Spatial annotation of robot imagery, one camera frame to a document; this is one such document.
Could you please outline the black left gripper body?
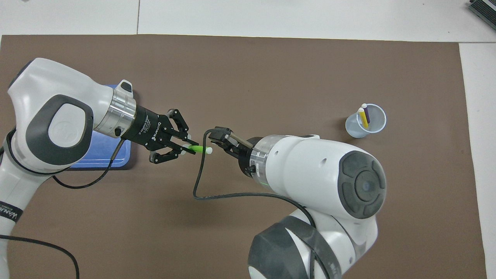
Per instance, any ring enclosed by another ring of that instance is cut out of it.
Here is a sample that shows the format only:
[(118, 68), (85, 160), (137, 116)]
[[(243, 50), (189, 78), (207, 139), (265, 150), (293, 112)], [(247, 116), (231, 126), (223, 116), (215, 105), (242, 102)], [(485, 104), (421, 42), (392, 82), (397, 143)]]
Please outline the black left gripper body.
[(161, 150), (172, 138), (165, 128), (172, 128), (167, 116), (137, 106), (134, 120), (121, 138), (143, 145), (147, 150)]

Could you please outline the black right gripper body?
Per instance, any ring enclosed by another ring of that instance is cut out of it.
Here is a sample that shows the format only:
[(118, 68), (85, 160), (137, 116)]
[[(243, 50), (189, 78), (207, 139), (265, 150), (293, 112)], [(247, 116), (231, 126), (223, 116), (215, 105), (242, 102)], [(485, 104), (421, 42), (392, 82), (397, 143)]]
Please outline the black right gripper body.
[(236, 158), (238, 160), (238, 166), (242, 173), (248, 177), (253, 176), (253, 172), (255, 171), (255, 167), (252, 167), (250, 164), (250, 156), (255, 147), (255, 139), (248, 139), (247, 142), (251, 144), (251, 147), (248, 148), (245, 145), (241, 144), (239, 141), (235, 139), (230, 139), (233, 145), (235, 145), (239, 150), (239, 157)]

